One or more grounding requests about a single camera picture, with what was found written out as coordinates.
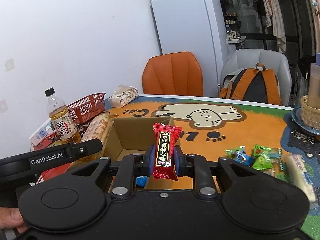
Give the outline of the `left hand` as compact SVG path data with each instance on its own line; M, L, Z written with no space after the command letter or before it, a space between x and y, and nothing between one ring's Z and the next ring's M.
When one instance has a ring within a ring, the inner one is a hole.
M27 230L19 209L8 207L0 207L0 228L15 228L19 233Z

